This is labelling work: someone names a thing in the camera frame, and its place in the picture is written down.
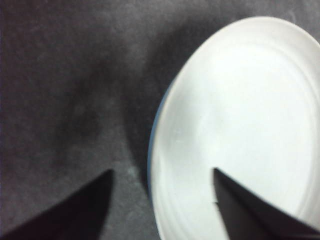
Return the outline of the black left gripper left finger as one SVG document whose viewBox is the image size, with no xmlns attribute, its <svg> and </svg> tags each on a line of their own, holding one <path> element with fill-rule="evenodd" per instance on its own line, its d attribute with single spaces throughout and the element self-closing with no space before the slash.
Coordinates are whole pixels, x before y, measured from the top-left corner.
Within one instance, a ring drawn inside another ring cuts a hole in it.
<svg viewBox="0 0 320 240">
<path fill-rule="evenodd" d="M 4 234 L 2 240 L 97 240 L 108 217 L 114 171 L 104 171 L 76 192 Z"/>
</svg>

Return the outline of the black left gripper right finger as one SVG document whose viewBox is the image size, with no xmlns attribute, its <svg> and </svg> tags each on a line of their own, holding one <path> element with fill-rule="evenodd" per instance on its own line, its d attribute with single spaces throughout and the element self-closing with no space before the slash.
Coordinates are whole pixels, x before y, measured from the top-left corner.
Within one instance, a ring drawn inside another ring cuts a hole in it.
<svg viewBox="0 0 320 240">
<path fill-rule="evenodd" d="M 263 201 L 219 168 L 213 169 L 217 206 L 231 240 L 318 240 L 320 231 Z"/>
</svg>

